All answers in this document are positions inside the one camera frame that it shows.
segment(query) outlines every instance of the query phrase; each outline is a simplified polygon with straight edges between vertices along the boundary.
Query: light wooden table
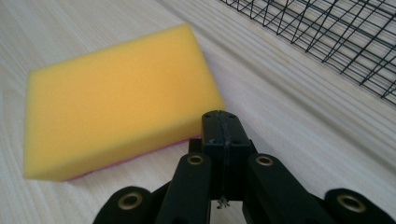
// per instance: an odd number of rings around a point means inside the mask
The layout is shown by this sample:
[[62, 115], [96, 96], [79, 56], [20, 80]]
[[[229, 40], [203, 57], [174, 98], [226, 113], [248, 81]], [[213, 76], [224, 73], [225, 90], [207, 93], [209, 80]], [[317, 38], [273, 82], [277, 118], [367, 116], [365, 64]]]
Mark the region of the light wooden table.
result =
[[[396, 218], [396, 109], [217, 0], [0, 1], [0, 223], [91, 223], [116, 190], [169, 181], [188, 143], [70, 182], [22, 176], [28, 71], [189, 22], [229, 112], [306, 189], [353, 189]], [[241, 203], [212, 223], [244, 223]]]

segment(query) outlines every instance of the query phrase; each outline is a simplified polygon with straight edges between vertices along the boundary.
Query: yellow sponge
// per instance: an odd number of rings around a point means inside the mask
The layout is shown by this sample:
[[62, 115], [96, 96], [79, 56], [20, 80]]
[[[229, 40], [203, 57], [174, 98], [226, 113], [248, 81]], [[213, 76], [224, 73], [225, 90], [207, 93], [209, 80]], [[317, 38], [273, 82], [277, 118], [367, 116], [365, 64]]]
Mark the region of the yellow sponge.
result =
[[187, 24], [32, 71], [24, 177], [66, 180], [190, 138], [215, 109]]

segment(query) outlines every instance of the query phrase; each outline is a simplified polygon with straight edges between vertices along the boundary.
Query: wooden surface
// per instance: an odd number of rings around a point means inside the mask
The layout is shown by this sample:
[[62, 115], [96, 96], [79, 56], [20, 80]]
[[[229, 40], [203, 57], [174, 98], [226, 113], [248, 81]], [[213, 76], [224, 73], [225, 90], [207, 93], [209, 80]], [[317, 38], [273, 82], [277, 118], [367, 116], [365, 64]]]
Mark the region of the wooden surface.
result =
[[[396, 108], [221, 2], [0, 0], [0, 223], [92, 223], [116, 190], [172, 178], [188, 143], [69, 182], [23, 179], [24, 100], [32, 69], [183, 22], [260, 152], [321, 198], [353, 189], [396, 218]], [[244, 223], [240, 210], [212, 208], [212, 223]]]

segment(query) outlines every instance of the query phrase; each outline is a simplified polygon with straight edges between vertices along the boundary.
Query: wire rack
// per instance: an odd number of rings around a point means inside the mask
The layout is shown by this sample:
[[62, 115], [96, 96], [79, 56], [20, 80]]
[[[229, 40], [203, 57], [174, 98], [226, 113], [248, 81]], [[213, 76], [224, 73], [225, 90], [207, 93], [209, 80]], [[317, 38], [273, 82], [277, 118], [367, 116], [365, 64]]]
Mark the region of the wire rack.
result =
[[396, 105], [395, 0], [220, 0]]

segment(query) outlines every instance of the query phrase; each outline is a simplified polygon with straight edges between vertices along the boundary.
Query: wire grid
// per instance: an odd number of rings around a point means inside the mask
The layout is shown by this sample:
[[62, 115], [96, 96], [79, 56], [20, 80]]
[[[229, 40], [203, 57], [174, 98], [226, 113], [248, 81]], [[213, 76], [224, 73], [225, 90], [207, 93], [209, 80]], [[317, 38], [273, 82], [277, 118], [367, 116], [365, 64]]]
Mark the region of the wire grid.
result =
[[396, 105], [395, 0], [220, 0]]

